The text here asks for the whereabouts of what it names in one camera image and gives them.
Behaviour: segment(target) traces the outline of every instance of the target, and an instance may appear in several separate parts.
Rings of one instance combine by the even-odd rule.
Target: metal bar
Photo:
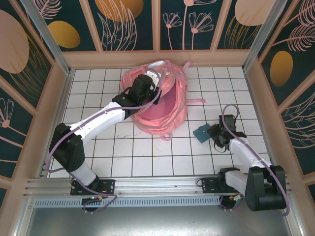
[[[291,212],[286,217],[287,223],[289,225],[289,229],[291,231],[291,234],[294,236],[306,236],[306,230],[304,227],[304,223],[301,219],[300,213],[298,211],[298,208],[296,206],[294,197],[292,194],[287,195],[290,200],[290,209]]]
[[[53,121],[51,123],[51,127],[50,127],[49,132],[48,132],[49,135],[48,135],[46,143],[45,143],[45,148],[44,148],[44,151],[42,153],[40,164],[38,165],[38,169],[37,169],[37,172],[35,175],[36,177],[40,177],[42,175],[44,162],[45,162],[46,157],[49,153],[49,151],[48,151],[49,144],[51,143],[51,139],[53,138],[53,135],[54,135],[54,128],[61,122],[61,120],[63,118],[63,112],[64,112],[64,108],[65,108],[66,103],[67,103],[69,91],[71,88],[71,82],[73,81],[73,77],[74,77],[74,72],[75,72],[75,70],[71,70],[70,73],[67,74],[66,79],[64,80],[62,92],[61,92],[61,95],[59,97],[58,103],[56,105],[57,109],[55,111]]]
[[[50,33],[46,22],[41,17],[34,1],[30,0],[20,0],[21,4],[23,5],[25,11],[30,16],[31,20],[33,21],[34,25],[36,26],[37,30],[39,31],[42,38],[45,40],[47,46],[49,47],[51,53],[54,55],[55,59],[59,63],[62,70],[67,74],[69,73],[70,67],[66,62],[60,47],[54,40],[54,37]]]
[[[158,197],[158,196],[218,196],[229,193],[204,194],[196,181],[202,177],[145,177],[116,178],[115,194],[118,197]],[[25,198],[80,198],[70,195],[70,178],[30,179],[24,191]]]
[[[287,0],[277,0],[274,2],[269,14],[266,17],[265,22],[262,24],[259,32],[251,45],[251,48],[244,60],[243,63],[243,71],[246,72],[251,67],[252,63],[256,59],[259,50],[261,49],[262,45],[266,41],[269,33],[271,32],[273,26],[277,22],[281,12],[283,11]]]

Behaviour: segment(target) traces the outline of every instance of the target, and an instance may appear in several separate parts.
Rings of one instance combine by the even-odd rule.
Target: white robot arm
[[[232,139],[230,141],[230,150],[235,156],[240,160],[246,170],[249,170],[251,167],[265,168],[261,161],[255,157],[255,155],[240,141]],[[262,160],[268,165],[271,166],[269,161]],[[241,194],[245,195],[245,189],[247,184],[247,175],[243,174],[241,171],[229,171],[225,174],[225,181],[228,186],[235,188]]]
[[[157,86],[158,81],[153,81],[151,74],[148,71],[145,75],[138,75],[132,87],[115,96],[112,102],[89,118],[70,126],[61,123],[55,128],[49,152],[55,148],[53,157],[89,189],[97,189],[100,181],[85,163],[84,147],[101,131],[137,113],[145,104],[158,103],[160,88]]]
[[[222,168],[217,182],[221,188],[232,187],[245,196],[252,211],[284,209],[286,207],[285,173],[281,166],[273,166],[253,150],[246,135],[236,131],[233,115],[219,116],[219,124],[208,130],[211,138],[219,147],[230,150],[240,160],[248,174],[237,168]]]

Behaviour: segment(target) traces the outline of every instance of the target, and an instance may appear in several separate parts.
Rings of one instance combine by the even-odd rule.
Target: transparent pink bag
[[[124,74],[121,91],[132,86],[134,79],[145,74],[148,68],[162,75],[162,92],[158,104],[143,108],[131,116],[140,130],[168,141],[172,138],[173,130],[187,117],[187,103],[205,102],[203,99],[186,99],[188,81],[184,71],[189,66],[190,61],[180,68],[169,60],[161,60],[133,68]]]

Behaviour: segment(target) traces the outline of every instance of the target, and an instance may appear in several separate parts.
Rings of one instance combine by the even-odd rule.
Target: leaf illustration
[[[103,17],[98,14],[103,26],[101,42],[104,49],[124,51],[132,47],[131,50],[133,50],[137,41],[137,30],[132,12],[126,9],[122,2],[120,2],[120,8],[113,0],[108,0],[106,3],[100,0],[99,3],[107,16]]]
[[[62,8],[60,0],[34,0],[35,5],[44,19],[53,19]]]
[[[306,101],[288,107],[283,120],[295,148],[315,146],[315,92]]]
[[[295,27],[289,38],[285,41],[287,41],[287,45],[291,51],[306,52],[306,49],[310,48],[315,42],[315,25],[299,25]]]
[[[315,0],[303,0],[297,15],[299,22],[304,25],[312,25],[315,23]]]
[[[103,26],[103,36],[101,40],[102,46],[105,48],[106,51],[111,51],[113,48],[113,36],[110,28],[108,27],[108,20],[106,17],[104,19],[100,14],[98,14],[98,16]]]
[[[118,47],[117,50],[125,51],[132,46],[134,49],[136,41],[137,41],[137,28],[132,12],[123,7],[123,13],[126,16],[126,21],[123,23],[123,27],[125,31],[122,34],[122,44],[121,47]]]

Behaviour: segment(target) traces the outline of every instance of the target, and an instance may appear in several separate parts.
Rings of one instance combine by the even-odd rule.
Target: floral wallpaper
[[[32,115],[0,88],[0,176],[12,177],[31,122]]]
[[[89,0],[104,51],[153,50],[151,0]]]
[[[282,118],[303,174],[315,172],[315,83],[282,112]]]
[[[0,77],[35,108],[51,64],[8,0],[0,5]]]
[[[210,49],[222,0],[161,0],[161,50]]]
[[[96,51],[80,1],[34,0],[33,2],[63,52]]]
[[[232,0],[218,49],[249,49],[274,0]]]
[[[315,1],[301,0],[262,61],[280,105],[314,70]]]

